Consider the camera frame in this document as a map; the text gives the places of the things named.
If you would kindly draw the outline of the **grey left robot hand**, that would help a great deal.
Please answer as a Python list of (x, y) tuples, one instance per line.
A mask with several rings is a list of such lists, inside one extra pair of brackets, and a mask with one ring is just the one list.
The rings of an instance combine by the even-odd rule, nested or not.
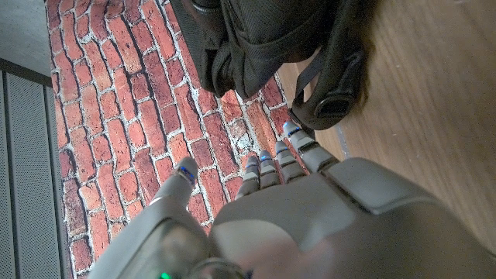
[(493, 278), (495, 255), (422, 187), (359, 157), (337, 160), (293, 122), (246, 162), (205, 231), (187, 210), (185, 157), (99, 257), (92, 278)]

